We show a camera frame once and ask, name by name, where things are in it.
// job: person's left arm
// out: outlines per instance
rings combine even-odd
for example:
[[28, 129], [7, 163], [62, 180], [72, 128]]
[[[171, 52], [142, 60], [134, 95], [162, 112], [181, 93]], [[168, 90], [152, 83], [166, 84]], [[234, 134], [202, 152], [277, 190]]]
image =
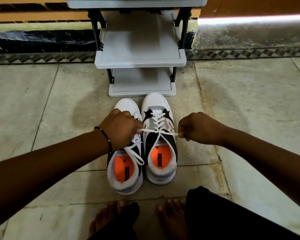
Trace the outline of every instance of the person's left arm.
[[[128, 111], [114, 109], [99, 125], [112, 151], [128, 146], [142, 122]], [[70, 140], [0, 162], [0, 224], [68, 174], [109, 152], [109, 144], [95, 129]]]

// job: black beaded bracelet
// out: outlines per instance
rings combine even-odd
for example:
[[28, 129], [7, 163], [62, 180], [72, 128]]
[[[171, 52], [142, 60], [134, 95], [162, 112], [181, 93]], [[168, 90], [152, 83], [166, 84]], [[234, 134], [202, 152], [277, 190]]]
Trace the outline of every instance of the black beaded bracelet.
[[111, 142], [110, 142], [110, 139], [109, 137], [107, 136], [107, 134], [103, 131], [103, 129], [101, 129], [99, 126], [95, 126], [94, 129], [98, 129], [101, 131], [101, 133], [105, 136], [105, 138], [107, 139], [108, 141], [108, 144], [109, 144], [109, 153], [108, 154], [112, 154], [112, 145], [111, 145]]

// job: tied shoelace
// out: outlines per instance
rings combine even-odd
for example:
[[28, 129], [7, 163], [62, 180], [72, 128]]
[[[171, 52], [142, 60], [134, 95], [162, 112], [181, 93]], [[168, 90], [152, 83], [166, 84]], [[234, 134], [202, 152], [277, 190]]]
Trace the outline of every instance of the tied shoelace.
[[154, 127], [154, 129], [141, 129], [142, 131], [159, 133], [159, 135], [160, 134], [166, 134], [166, 135], [172, 135], [172, 136], [177, 136], [178, 135], [178, 133], [172, 133], [172, 132], [164, 131], [165, 127], [163, 125], [164, 125], [164, 120], [166, 119], [164, 117], [164, 115], [166, 113], [150, 113], [150, 114], [153, 115], [153, 117], [152, 117], [152, 119], [154, 120], [153, 123], [157, 126]]
[[[139, 115], [138, 115], [137, 113], [134, 113], [134, 114], [133, 114], [133, 118], [134, 118], [134, 119], [139, 119]], [[135, 135], [134, 135], [134, 139], [132, 140], [132, 142], [134, 142], [133, 145], [126, 146], [126, 147], [124, 148], [124, 150], [125, 150], [126, 152], [129, 152], [130, 157], [131, 157], [133, 160], [135, 160], [137, 164], [139, 164], [140, 166], [142, 166], [142, 165], [144, 165], [144, 163], [145, 163], [145, 162], [143, 161], [142, 157], [140, 157], [140, 155], [138, 155], [138, 153], [136, 153], [135, 151], [132, 150], [132, 148], [134, 148], [136, 145], [139, 145], [139, 144], [142, 143], [142, 141], [137, 142], [138, 137], [139, 137], [139, 135], [135, 134]]]

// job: mosaic border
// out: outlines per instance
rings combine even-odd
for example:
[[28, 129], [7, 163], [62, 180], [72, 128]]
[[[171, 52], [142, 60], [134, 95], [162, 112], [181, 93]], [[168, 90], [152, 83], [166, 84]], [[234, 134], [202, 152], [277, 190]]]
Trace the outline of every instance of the mosaic border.
[[[262, 58], [300, 57], [300, 47], [186, 50], [187, 60], [248, 60]], [[0, 65], [92, 63], [95, 51], [0, 54]]]

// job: pant leg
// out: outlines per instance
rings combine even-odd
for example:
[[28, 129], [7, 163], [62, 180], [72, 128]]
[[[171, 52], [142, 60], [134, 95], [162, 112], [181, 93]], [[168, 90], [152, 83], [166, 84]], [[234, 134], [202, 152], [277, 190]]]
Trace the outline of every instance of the pant leg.
[[185, 222], [192, 239], [202, 239], [203, 236], [300, 239], [292, 231], [202, 186], [188, 191]]
[[140, 208], [137, 202], [132, 202], [115, 219], [98, 230], [88, 240], [137, 240], [133, 224], [138, 218]]

